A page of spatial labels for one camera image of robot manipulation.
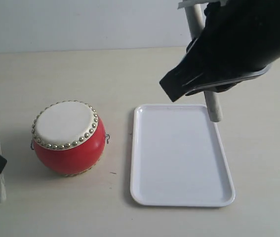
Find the white tray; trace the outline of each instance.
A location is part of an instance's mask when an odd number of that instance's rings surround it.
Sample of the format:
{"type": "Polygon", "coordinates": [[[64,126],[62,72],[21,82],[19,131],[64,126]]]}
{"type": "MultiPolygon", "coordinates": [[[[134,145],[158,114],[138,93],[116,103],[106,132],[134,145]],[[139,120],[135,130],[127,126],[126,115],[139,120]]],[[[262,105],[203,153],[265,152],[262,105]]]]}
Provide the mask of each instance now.
{"type": "Polygon", "coordinates": [[[130,191],[142,205],[233,202],[231,174],[206,106],[148,104],[135,110],[130,191]]]}

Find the drum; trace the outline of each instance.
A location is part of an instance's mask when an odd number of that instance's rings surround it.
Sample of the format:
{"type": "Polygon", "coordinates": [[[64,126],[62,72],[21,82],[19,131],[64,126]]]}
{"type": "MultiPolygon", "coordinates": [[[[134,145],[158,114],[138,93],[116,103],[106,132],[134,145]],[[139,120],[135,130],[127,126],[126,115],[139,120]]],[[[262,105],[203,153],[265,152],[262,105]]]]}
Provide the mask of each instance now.
{"type": "Polygon", "coordinates": [[[91,169],[109,140],[96,110],[79,101],[45,108],[34,120],[32,134],[32,147],[41,162],[66,176],[91,169]]]}

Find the wall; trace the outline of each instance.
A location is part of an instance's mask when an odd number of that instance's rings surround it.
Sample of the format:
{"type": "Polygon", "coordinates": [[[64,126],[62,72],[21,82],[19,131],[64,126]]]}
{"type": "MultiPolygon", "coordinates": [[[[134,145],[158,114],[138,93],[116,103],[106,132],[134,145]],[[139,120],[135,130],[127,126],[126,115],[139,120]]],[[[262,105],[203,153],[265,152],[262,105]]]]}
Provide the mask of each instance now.
{"type": "Polygon", "coordinates": [[[183,46],[179,0],[0,0],[0,52],[183,46]]]}

